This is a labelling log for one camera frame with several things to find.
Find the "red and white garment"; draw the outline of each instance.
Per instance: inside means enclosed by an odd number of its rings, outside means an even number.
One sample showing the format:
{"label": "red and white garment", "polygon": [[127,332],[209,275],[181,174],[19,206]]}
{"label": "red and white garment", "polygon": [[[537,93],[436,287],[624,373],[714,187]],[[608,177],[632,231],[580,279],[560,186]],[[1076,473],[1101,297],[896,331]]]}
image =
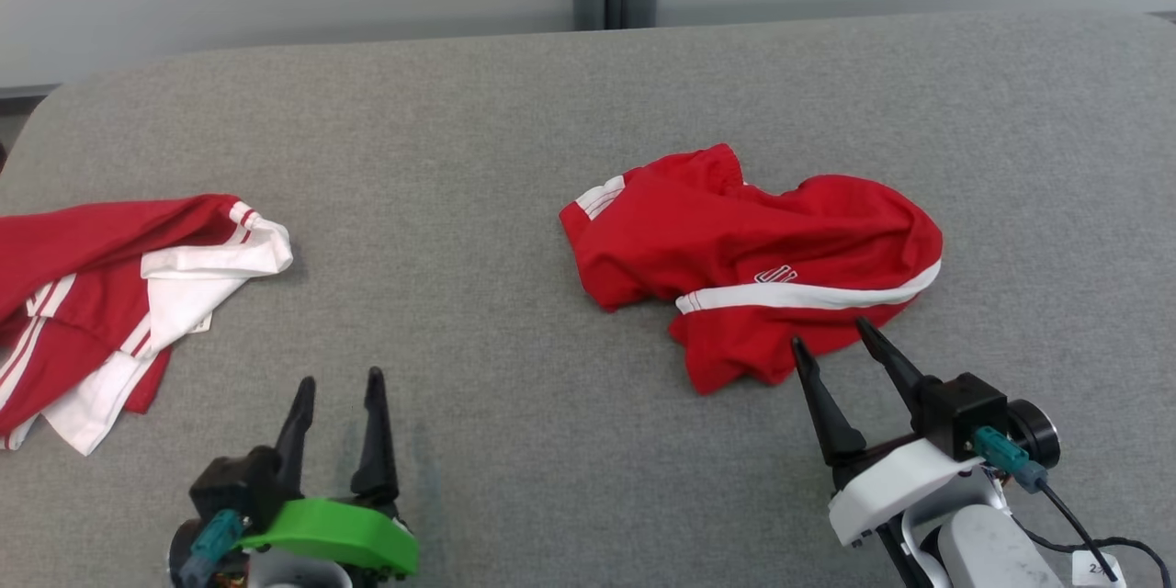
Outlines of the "red and white garment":
{"label": "red and white garment", "polygon": [[583,288],[613,312],[676,300],[670,335],[706,395],[740,375],[776,385],[814,354],[857,340],[856,316],[890,321],[940,273],[943,236],[908,199],[821,174],[769,195],[735,153],[676,153],[593,187],[560,212]]}
{"label": "red and white garment", "polygon": [[0,219],[0,447],[38,415],[80,453],[146,413],[171,346],[248,279],[293,261],[234,195],[88,203]]}

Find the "red fabric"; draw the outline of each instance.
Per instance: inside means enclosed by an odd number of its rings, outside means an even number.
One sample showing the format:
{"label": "red fabric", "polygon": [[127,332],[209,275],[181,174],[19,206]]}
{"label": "red fabric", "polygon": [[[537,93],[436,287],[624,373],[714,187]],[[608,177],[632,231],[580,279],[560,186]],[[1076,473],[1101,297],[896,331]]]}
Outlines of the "red fabric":
{"label": "red fabric", "polygon": [[[756,274],[853,290],[893,289],[935,265],[942,234],[889,187],[821,174],[769,195],[743,183],[727,145],[661,158],[629,171],[624,187],[589,220],[572,202],[560,214],[583,288],[606,310],[654,296],[755,283]],[[882,326],[909,302],[870,308],[706,308],[673,321],[701,394],[740,375],[782,382],[800,336],[815,354],[857,340],[854,319]]]}
{"label": "red fabric", "polygon": [[[0,342],[13,347],[44,320],[27,362],[14,353],[0,369],[0,436],[6,437],[96,370],[113,350],[135,350],[133,332],[147,315],[143,253],[169,246],[223,243],[236,228],[235,195],[151,202],[88,203],[52,214],[0,216]],[[76,274],[61,300],[46,283]],[[35,300],[32,316],[26,300]],[[123,347],[131,342],[136,347]],[[167,366],[152,365],[126,408],[146,412]]]}

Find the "gray tablecloth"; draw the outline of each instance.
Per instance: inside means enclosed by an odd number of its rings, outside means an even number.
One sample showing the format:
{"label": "gray tablecloth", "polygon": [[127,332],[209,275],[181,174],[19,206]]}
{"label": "gray tablecloth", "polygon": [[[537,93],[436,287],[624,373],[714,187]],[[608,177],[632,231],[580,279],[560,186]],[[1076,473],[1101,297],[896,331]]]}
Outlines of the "gray tablecloth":
{"label": "gray tablecloth", "polygon": [[[697,396],[671,305],[609,315],[580,288],[563,203],[717,141],[768,191],[857,174],[927,208],[943,270],[888,335],[1041,405],[1053,483],[1091,533],[1176,559],[1174,111],[1176,28],[1128,14],[253,48],[65,86],[0,214],[233,193],[289,228],[296,262],[186,338],[151,413],[92,457],[45,425],[0,456],[0,583],[160,584],[187,487],[272,443],[302,375],[306,490],[346,493],[379,365],[415,586],[900,584],[876,541],[837,546],[795,380]],[[903,432],[861,346],[822,365],[870,441]],[[1010,499],[1076,539],[1041,496]]]}

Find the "white logo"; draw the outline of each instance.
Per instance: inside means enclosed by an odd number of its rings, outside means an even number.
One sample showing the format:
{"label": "white logo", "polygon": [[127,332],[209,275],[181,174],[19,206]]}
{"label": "white logo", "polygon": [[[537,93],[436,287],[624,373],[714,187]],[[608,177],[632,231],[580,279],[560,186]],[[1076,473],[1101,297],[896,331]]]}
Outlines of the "white logo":
{"label": "white logo", "polygon": [[755,274],[755,282],[788,282],[796,280],[799,274],[788,265],[782,265],[775,269],[761,270]]}

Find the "white label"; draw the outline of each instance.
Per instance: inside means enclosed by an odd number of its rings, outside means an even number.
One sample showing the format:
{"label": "white label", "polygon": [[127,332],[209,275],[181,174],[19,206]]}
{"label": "white label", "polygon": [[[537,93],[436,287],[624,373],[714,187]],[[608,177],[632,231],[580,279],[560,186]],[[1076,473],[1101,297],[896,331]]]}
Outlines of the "white label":
{"label": "white label", "polygon": [[192,335],[194,333],[205,333],[206,329],[208,329],[211,326],[213,326],[213,313],[208,313],[208,316],[200,320],[200,323],[196,325],[196,328],[189,329],[188,335]]}
{"label": "white label", "polygon": [[1103,572],[1102,566],[1095,555],[1085,549],[1074,552],[1070,556],[1074,563],[1074,584],[1075,586],[1112,586],[1114,588],[1127,588],[1127,579],[1123,577],[1123,572],[1118,569],[1118,561],[1115,556],[1110,554],[1103,554],[1107,559],[1107,564],[1110,569],[1115,572],[1115,576],[1118,581],[1111,583],[1107,573]]}

